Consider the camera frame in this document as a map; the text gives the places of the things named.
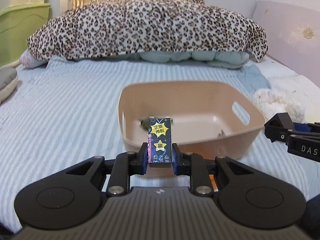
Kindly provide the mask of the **light green quilted duvet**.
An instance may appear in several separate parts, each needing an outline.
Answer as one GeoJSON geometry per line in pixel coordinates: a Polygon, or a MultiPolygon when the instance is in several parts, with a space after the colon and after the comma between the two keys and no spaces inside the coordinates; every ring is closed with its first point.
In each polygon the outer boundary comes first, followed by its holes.
{"type": "Polygon", "coordinates": [[[133,54],[113,55],[107,57],[91,57],[89,60],[107,61],[147,61],[152,63],[168,63],[194,60],[205,62],[209,66],[239,69],[249,61],[249,53],[245,51],[148,51],[133,54]]]}

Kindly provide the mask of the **pink floral pillow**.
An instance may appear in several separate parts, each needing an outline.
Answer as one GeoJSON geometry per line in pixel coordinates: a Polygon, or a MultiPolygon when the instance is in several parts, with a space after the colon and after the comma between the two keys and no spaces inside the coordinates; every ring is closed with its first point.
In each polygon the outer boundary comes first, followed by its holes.
{"type": "Polygon", "coordinates": [[[25,50],[19,58],[19,63],[27,69],[34,69],[48,64],[48,61],[40,61],[36,59],[29,50],[25,50]]]}

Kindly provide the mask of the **beige plastic storage bin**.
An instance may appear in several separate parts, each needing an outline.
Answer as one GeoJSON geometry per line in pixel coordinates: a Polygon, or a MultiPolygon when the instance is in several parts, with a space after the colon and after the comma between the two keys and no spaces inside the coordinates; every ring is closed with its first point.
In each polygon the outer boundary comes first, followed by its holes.
{"type": "Polygon", "coordinates": [[[148,133],[138,119],[170,117],[172,142],[182,152],[206,159],[242,158],[264,126],[265,118],[229,84],[214,81],[163,81],[125,87],[118,101],[118,122],[125,149],[137,151],[148,133]],[[226,136],[217,135],[224,130],[226,136]]]}

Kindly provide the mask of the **green dried herb bag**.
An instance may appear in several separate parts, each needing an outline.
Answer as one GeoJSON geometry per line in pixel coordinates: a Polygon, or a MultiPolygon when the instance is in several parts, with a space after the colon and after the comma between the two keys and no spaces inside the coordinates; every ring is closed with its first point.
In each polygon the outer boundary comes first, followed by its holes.
{"type": "Polygon", "coordinates": [[[155,124],[166,124],[169,121],[171,122],[171,124],[174,123],[174,120],[172,118],[142,118],[138,119],[138,121],[140,123],[140,127],[147,132],[150,131],[152,129],[151,126],[155,124]]]}

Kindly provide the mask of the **white fluffy plush toy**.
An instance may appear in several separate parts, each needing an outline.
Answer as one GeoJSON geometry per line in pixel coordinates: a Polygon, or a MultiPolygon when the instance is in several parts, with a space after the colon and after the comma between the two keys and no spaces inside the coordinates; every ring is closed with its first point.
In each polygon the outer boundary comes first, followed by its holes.
{"type": "Polygon", "coordinates": [[[304,107],[289,93],[261,88],[253,94],[252,102],[266,121],[277,113],[288,113],[293,122],[303,123],[305,121],[304,107]]]}

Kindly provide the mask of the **grey beige plush toy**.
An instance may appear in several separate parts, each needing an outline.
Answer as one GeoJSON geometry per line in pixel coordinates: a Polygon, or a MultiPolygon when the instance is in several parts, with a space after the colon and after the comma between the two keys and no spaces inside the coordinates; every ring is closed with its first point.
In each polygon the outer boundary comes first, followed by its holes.
{"type": "Polygon", "coordinates": [[[2,68],[0,72],[0,101],[5,101],[18,84],[18,74],[15,68],[2,68]]]}

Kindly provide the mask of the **green plastic storage box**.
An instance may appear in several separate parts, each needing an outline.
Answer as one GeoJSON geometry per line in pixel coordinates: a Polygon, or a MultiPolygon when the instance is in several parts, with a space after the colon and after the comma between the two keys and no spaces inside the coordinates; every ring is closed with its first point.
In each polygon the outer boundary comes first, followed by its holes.
{"type": "Polygon", "coordinates": [[[27,49],[27,39],[49,17],[49,3],[29,3],[1,10],[1,67],[15,67],[27,49]]]}

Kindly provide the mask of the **pink headboard panel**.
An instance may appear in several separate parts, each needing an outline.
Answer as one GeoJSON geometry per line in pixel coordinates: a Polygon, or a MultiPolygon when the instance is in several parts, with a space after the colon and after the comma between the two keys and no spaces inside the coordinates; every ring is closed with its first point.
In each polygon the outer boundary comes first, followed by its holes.
{"type": "Polygon", "coordinates": [[[253,21],[267,35],[268,56],[319,86],[319,12],[296,5],[260,1],[253,21]]]}

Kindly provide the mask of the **leopard print blanket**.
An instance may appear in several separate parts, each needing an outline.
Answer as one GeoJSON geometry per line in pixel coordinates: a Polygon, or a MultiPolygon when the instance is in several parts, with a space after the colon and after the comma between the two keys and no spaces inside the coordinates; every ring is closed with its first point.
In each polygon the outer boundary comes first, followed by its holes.
{"type": "Polygon", "coordinates": [[[39,61],[151,51],[268,52],[265,30],[237,12],[199,0],[96,0],[50,19],[27,39],[39,61]]]}

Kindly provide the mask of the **black star card box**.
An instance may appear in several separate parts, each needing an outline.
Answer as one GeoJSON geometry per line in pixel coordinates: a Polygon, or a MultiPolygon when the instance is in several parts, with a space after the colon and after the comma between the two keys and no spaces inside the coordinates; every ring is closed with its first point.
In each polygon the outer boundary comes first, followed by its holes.
{"type": "Polygon", "coordinates": [[[170,117],[149,117],[148,162],[150,164],[170,164],[172,162],[171,124],[170,117]]]}

